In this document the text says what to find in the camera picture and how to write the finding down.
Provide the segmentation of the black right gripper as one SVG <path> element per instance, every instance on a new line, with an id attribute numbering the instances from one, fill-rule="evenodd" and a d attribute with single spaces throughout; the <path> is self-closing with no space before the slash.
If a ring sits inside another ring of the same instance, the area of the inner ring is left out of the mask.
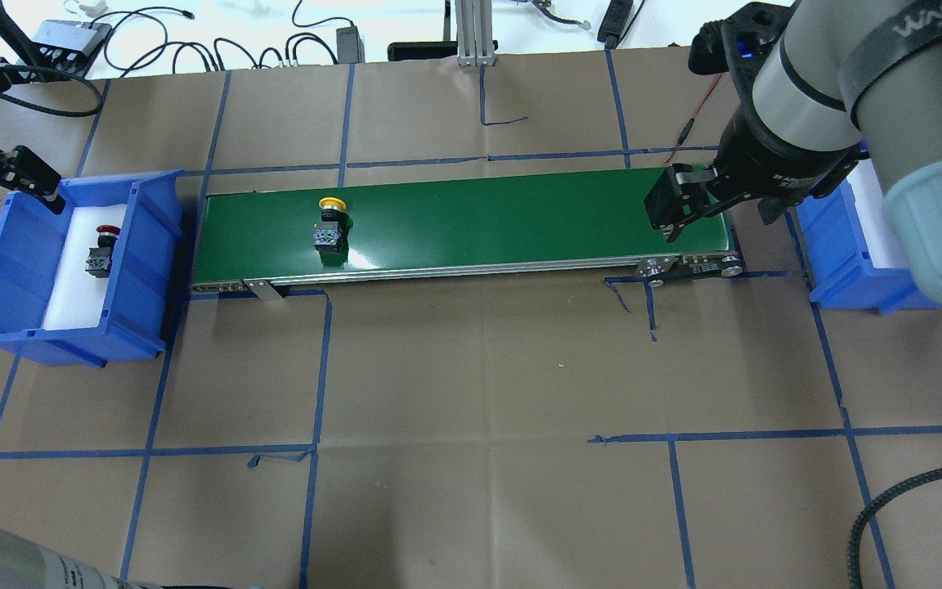
<path id="1" fill-rule="evenodd" d="M 644 208 L 651 227 L 669 244 L 689 225 L 716 216 L 718 204 L 759 199 L 756 211 L 763 224 L 771 225 L 806 199 L 830 195 L 867 158 L 863 142 L 834 151 L 788 144 L 763 125 L 754 109 L 740 106 L 723 131 L 711 167 L 668 165 L 644 197 Z"/>

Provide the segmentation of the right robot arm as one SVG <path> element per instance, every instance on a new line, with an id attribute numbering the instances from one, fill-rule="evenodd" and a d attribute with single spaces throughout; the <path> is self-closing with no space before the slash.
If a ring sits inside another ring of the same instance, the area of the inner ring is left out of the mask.
<path id="1" fill-rule="evenodd" d="M 702 170 L 644 197 L 666 242 L 745 201 L 764 223 L 834 190 L 868 157 L 913 282 L 942 304 L 942 1 L 751 2 L 703 24 L 688 67 L 739 105 Z"/>

